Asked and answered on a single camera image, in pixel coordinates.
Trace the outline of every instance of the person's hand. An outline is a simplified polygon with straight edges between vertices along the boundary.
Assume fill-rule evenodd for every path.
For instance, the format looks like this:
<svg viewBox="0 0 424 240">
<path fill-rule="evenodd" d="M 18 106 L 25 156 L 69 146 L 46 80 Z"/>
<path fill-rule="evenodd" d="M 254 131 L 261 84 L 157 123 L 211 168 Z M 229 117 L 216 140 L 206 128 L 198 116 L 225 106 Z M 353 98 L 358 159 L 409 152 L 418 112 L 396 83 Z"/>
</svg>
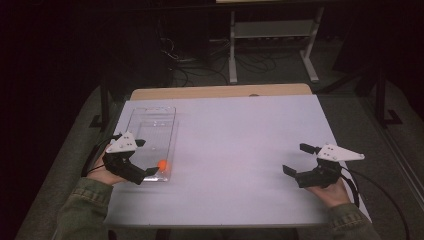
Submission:
<svg viewBox="0 0 424 240">
<path fill-rule="evenodd" d="M 306 188 L 306 190 L 315 194 L 329 208 L 341 204 L 351 203 L 341 178 L 339 178 L 335 184 L 331 184 L 326 188 L 317 186 Z"/>
<path fill-rule="evenodd" d="M 119 183 L 119 182 L 126 182 L 127 180 L 109 172 L 108 170 L 106 170 L 106 168 L 104 166 L 102 166 L 104 164 L 103 163 L 103 156 L 104 155 L 105 155 L 105 151 L 103 151 L 103 153 L 100 155 L 100 157 L 94 163 L 93 169 L 97 168 L 97 167 L 99 167 L 99 168 L 89 172 L 87 174 L 87 178 L 97 180 L 99 182 L 106 183 L 106 184 L 109 184 L 109 185 L 113 185 L 113 184 Z"/>
</svg>

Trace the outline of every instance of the clear plastic container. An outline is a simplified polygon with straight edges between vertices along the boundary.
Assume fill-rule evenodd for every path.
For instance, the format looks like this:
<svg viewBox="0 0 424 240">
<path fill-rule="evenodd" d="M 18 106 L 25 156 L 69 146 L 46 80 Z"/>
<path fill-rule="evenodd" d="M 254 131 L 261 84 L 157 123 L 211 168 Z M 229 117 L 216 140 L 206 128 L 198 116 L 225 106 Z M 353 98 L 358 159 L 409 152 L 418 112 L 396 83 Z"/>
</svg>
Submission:
<svg viewBox="0 0 424 240">
<path fill-rule="evenodd" d="M 159 171 L 144 181 L 169 181 L 172 168 L 172 139 L 175 121 L 174 107 L 136 108 L 133 110 L 127 131 L 135 139 L 146 141 L 130 157 L 132 164 L 141 169 L 159 167 Z"/>
</svg>

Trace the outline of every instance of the white tabletop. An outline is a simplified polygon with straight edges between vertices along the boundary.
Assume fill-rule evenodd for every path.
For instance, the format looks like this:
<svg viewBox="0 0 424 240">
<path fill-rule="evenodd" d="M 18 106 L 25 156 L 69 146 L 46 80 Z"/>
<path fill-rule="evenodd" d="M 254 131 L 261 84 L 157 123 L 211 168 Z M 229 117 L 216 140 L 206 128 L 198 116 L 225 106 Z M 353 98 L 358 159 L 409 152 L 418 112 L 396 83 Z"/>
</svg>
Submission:
<svg viewBox="0 0 424 240">
<path fill-rule="evenodd" d="M 117 184 L 106 224 L 215 228 L 327 222 L 324 205 L 282 171 L 283 164 L 299 172 L 317 166 L 316 156 L 300 151 L 300 143 L 337 144 L 315 95 L 128 101 L 115 133 L 126 131 L 136 107 L 176 108 L 171 178 Z M 139 159 L 131 161 L 137 165 Z M 361 206 L 368 216 L 362 201 Z"/>
</svg>

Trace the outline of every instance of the green sleeve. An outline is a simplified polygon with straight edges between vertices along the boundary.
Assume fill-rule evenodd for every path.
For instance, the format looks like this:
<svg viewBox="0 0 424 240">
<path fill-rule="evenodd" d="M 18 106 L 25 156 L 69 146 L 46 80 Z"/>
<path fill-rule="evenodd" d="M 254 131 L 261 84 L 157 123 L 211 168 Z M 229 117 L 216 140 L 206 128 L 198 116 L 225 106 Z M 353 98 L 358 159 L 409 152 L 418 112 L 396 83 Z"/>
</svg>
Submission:
<svg viewBox="0 0 424 240">
<path fill-rule="evenodd" d="M 103 221 L 113 187 L 81 178 L 58 214 L 56 239 L 108 239 Z"/>
<path fill-rule="evenodd" d="M 380 240 L 369 219 L 353 204 L 330 209 L 330 226 L 336 240 Z"/>
</svg>

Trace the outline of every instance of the orange object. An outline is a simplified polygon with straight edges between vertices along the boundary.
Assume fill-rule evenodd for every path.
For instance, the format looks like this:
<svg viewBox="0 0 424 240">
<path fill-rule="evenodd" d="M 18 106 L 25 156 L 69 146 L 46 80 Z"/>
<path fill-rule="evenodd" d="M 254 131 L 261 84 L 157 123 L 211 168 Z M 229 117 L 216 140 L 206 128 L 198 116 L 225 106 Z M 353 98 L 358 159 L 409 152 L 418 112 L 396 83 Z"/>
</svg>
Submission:
<svg viewBox="0 0 424 240">
<path fill-rule="evenodd" d="M 165 159 L 162 159 L 158 162 L 159 171 L 163 172 L 166 169 L 168 162 Z"/>
</svg>

